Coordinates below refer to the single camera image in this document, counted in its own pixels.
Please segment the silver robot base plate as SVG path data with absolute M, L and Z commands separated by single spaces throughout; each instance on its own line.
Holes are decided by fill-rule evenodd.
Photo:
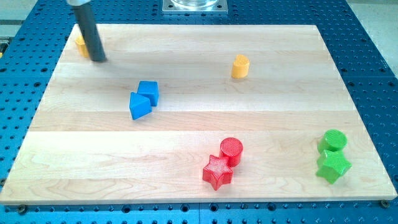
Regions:
M 162 12 L 166 14 L 194 12 L 228 12 L 227 0 L 163 0 Z

